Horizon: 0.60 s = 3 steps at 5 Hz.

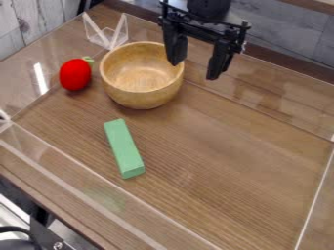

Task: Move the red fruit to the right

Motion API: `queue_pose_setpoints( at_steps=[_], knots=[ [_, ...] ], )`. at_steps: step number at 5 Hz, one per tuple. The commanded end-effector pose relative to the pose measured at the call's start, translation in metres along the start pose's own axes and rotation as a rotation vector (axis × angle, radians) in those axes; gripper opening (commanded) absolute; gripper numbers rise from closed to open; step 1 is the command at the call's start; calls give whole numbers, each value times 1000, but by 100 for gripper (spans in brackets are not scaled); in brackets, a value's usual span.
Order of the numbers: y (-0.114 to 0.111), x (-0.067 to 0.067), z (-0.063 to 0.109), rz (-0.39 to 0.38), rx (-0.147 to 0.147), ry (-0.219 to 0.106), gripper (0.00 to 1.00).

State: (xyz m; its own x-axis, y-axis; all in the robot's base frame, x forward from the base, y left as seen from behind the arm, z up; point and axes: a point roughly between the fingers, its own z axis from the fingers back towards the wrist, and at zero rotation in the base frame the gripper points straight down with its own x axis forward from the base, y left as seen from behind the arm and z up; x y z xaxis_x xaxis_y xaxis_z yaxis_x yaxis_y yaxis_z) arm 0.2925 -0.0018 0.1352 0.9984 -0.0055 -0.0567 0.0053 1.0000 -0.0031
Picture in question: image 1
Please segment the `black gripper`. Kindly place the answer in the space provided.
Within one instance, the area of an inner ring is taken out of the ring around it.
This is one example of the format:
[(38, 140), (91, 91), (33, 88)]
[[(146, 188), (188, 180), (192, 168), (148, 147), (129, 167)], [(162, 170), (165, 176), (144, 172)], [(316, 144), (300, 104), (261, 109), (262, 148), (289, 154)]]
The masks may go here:
[[(160, 0), (162, 14), (160, 22), (169, 21), (181, 26), (182, 32), (198, 40), (216, 41), (209, 60), (208, 80), (216, 80), (229, 69), (234, 53), (246, 46), (246, 36), (252, 23), (232, 10), (233, 0)], [(177, 66), (188, 56), (189, 38), (174, 26), (164, 27), (168, 59)]]

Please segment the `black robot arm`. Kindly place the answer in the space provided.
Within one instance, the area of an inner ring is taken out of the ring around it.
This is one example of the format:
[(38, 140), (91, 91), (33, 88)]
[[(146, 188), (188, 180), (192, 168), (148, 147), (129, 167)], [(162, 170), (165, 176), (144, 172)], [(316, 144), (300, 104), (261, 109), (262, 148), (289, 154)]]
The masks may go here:
[(248, 45), (252, 24), (232, 13), (233, 0), (186, 0), (180, 7), (170, 0), (160, 0), (160, 26), (168, 60), (177, 66), (189, 54), (189, 38), (213, 45), (206, 79), (216, 80), (228, 71), (233, 58)]

